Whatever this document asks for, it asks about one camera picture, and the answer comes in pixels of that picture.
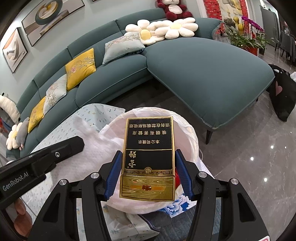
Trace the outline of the person's left hand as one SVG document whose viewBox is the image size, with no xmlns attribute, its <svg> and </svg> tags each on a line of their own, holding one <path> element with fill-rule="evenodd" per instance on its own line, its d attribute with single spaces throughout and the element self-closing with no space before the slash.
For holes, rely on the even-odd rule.
<svg viewBox="0 0 296 241">
<path fill-rule="evenodd" d="M 17 213 L 14 221 L 14 227 L 18 234 L 28 237 L 33 226 L 32 218 L 26 211 L 25 204 L 20 198 L 15 201 L 14 207 Z"/>
</svg>

